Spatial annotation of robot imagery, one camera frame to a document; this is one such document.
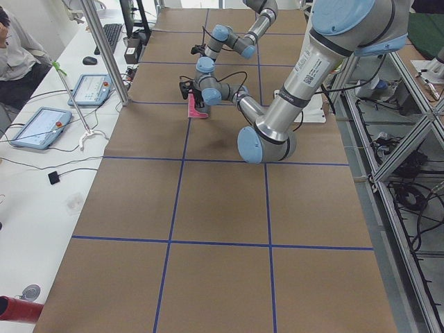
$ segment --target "red cylinder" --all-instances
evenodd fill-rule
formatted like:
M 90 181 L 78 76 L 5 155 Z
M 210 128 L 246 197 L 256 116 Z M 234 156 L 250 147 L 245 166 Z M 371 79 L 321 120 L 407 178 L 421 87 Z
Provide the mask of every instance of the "red cylinder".
M 8 296 L 0 297 L 0 321 L 35 324 L 43 310 L 43 304 L 18 300 Z

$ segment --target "keyboard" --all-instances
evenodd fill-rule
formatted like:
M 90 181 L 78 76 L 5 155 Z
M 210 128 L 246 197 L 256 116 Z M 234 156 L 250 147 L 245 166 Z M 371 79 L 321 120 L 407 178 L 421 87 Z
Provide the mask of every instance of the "keyboard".
M 117 42 L 119 40 L 120 30 L 122 30 L 122 25 L 120 23 L 105 24 L 103 26 L 103 30 L 105 31 L 108 43 L 110 43 L 111 51 L 114 53 L 114 51 L 116 50 Z M 94 50 L 94 54 L 100 54 L 99 48 L 97 46 Z

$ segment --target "white desk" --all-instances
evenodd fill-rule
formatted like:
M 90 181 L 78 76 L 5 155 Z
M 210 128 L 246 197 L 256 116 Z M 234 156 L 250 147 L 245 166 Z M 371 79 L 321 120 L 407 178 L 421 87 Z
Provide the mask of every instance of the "white desk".
M 116 19 L 103 20 L 103 23 L 116 22 Z M 101 56 L 93 54 L 95 43 L 90 32 L 85 31 L 86 24 L 62 53 L 58 62 L 67 72 L 67 82 L 74 88 L 78 77 L 85 73 L 106 73 Z M 124 73 L 127 67 L 123 54 L 125 46 L 122 41 L 117 45 L 114 57 L 119 70 Z M 99 63 L 85 66 L 82 59 L 95 56 Z M 53 90 L 64 89 L 59 75 L 51 69 L 34 95 Z M 49 94 L 32 99 L 20 112 L 14 123 L 26 122 L 41 106 L 72 110 L 78 119 L 75 109 L 67 105 L 67 93 Z M 114 93 L 97 111 L 99 125 L 108 136 L 112 134 L 121 108 L 117 93 Z M 84 113 L 93 109 L 84 109 Z M 87 117 L 88 124 L 96 124 L 93 114 Z M 10 128 L 7 132 L 11 138 L 19 129 Z M 53 147 L 73 149 L 80 136 L 85 132 L 81 121 L 67 126 L 54 143 Z M 83 160 L 88 157 L 102 156 L 107 141 L 102 136 L 85 140 L 83 152 L 76 149 L 72 153 L 56 150 L 31 151 L 13 148 L 8 143 L 0 143 L 0 158 L 7 158 L 21 163 L 39 167 L 59 165 L 72 160 Z M 88 195 L 89 188 L 96 174 L 95 171 L 80 170 L 68 173 L 60 182 L 50 185 L 48 173 L 57 170 L 62 173 L 81 167 L 97 168 L 101 159 L 68 164 L 55 169 L 36 170 L 28 166 L 3 161 L 0 164 L 0 194 L 6 197 L 0 203 L 0 296 L 22 294 L 25 287 L 38 284 L 42 292 L 36 302 L 45 303 L 53 284 L 58 267 L 62 261 L 72 231 L 78 220 L 81 207 Z M 68 208 L 68 202 L 74 201 L 74 208 Z M 32 332 L 34 325 L 0 321 L 2 333 Z

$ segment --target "pink object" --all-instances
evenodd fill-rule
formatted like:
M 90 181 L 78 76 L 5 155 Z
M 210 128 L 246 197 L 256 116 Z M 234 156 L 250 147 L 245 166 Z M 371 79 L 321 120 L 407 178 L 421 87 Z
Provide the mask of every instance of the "pink object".
M 188 93 L 188 118 L 208 118 L 208 113 L 199 112 L 194 107 L 194 95 Z
M 18 300 L 8 296 L 0 297 L 0 321 L 35 324 L 43 310 L 43 304 Z

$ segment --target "computer mouse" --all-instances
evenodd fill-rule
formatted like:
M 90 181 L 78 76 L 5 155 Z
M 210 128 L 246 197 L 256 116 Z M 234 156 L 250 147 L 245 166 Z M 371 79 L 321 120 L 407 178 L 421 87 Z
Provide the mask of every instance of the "computer mouse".
M 84 57 L 82 63 L 84 65 L 97 65 L 97 59 L 94 57 Z

